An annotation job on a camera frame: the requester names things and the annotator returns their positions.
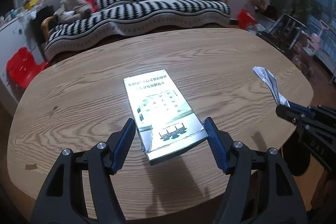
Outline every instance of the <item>crumpled paper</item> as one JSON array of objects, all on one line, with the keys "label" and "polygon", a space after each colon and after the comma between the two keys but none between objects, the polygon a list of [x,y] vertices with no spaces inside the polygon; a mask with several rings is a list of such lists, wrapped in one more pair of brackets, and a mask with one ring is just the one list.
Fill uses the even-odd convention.
[{"label": "crumpled paper", "polygon": [[258,66],[253,67],[252,70],[263,82],[265,82],[266,85],[268,85],[277,105],[281,104],[290,107],[287,99],[279,93],[277,80],[269,70]]}]

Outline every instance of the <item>red chair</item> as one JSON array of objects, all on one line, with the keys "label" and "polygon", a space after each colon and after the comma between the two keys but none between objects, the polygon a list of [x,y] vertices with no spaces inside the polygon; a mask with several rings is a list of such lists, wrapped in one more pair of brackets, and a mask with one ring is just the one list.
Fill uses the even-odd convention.
[{"label": "red chair", "polygon": [[7,62],[6,70],[15,83],[21,88],[26,89],[33,78],[49,67],[49,65],[47,61],[37,65],[33,55],[26,47],[22,47]]}]

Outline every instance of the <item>white cabinet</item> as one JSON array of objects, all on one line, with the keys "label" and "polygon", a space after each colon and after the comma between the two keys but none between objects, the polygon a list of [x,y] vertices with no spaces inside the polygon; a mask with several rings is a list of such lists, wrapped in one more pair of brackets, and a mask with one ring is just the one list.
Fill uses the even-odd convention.
[{"label": "white cabinet", "polygon": [[37,64],[44,61],[29,21],[16,18],[0,28],[0,103],[12,116],[24,91],[10,80],[6,64],[21,47],[26,47],[33,54]]}]

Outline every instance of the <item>white paper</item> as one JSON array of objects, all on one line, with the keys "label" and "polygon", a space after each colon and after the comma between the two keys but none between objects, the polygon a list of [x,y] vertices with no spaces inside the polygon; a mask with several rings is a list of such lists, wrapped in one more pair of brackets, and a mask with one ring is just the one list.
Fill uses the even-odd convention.
[{"label": "white paper", "polygon": [[[142,141],[142,149],[146,153],[169,146],[200,131],[206,134],[203,125],[166,70],[125,78],[124,84]],[[170,153],[182,148],[184,147],[174,145],[174,151]]]},{"label": "white paper", "polygon": [[290,107],[286,98],[279,93],[277,79],[269,70],[258,66],[255,66],[252,70],[269,87],[277,105],[281,104]]}]

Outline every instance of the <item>wooden table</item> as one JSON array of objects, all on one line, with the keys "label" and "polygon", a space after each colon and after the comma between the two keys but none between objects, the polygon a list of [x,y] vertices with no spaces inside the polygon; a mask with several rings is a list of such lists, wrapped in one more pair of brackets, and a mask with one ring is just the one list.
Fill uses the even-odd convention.
[{"label": "wooden table", "polygon": [[[313,90],[275,48],[238,29],[205,28],[125,39],[80,53],[41,72],[28,86],[8,140],[8,172],[15,186],[36,198],[63,148],[88,150],[132,117],[123,78],[166,69],[200,120],[210,116],[251,149],[279,148],[294,130],[275,114],[275,102],[253,66],[269,69],[279,91],[309,105]],[[88,174],[84,192],[94,216]],[[127,219],[181,211],[225,191],[207,141],[150,166],[138,135],[112,183]]]}]

